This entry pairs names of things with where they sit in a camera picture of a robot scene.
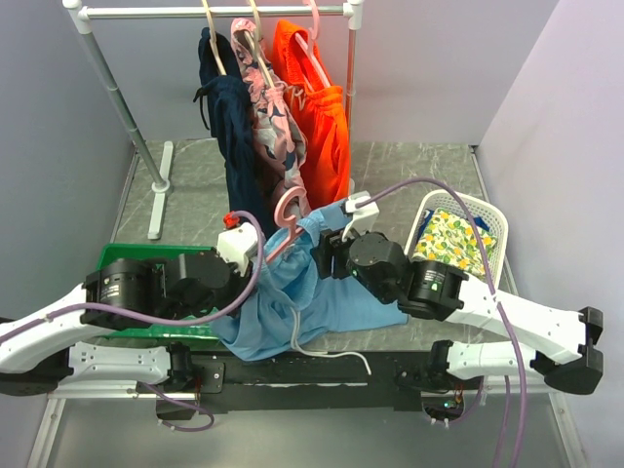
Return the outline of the light blue shorts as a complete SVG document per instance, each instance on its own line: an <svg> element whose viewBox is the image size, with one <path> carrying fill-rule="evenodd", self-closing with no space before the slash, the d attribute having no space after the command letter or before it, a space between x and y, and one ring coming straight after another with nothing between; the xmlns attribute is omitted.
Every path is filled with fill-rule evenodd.
<svg viewBox="0 0 624 468"><path fill-rule="evenodd" d="M215 336L244 361L258 361L291 348L294 320L297 342L326 332L357 332L403 325L408 316L396 304L382 304L355 278L322 280L311 251L326 229L348 223L335 202L298 222L303 234L276 259L262 264L256 289L236 316L211 323Z"/></svg>

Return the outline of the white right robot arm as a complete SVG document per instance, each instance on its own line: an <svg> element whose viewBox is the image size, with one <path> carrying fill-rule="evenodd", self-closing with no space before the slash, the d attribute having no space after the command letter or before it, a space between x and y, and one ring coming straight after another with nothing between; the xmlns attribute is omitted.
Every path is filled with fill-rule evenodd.
<svg viewBox="0 0 624 468"><path fill-rule="evenodd" d="M436 341L420 373L427 387L485 376L539 375L552 389L590 395L604 375L596 345L604 314L593 307L557 309L511 293L435 260L408 258L379 232L344 236L325 230L311 251L323 279L351 278L379 304L421 320L492 332L501 341L468 344Z"/></svg>

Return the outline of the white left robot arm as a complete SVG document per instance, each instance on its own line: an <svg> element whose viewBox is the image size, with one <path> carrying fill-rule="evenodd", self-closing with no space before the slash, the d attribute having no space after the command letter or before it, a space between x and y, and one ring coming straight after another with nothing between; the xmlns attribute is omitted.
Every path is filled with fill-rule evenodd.
<svg viewBox="0 0 624 468"><path fill-rule="evenodd" d="M235 312L253 268L248 254L214 248L170 258L119 258L57 302L19 320L2 320L1 392L35 396L94 380L183 391L196 378L187 346L104 350L92 338L204 318L215 310Z"/></svg>

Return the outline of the pink plastic hanger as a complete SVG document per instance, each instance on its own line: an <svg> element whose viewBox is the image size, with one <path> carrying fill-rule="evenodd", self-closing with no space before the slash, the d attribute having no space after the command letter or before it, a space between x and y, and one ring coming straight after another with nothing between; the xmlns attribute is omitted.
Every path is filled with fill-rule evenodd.
<svg viewBox="0 0 624 468"><path fill-rule="evenodd" d="M303 233L303 229L297 224L297 217L291 213L289 205L294 201L302 201L305 195L306 190L303 187L295 186L288 189L277 203L274 211L274 221L278 227L285 228L288 231L288 235L286 239L267 256L267 263L276 259Z"/></svg>

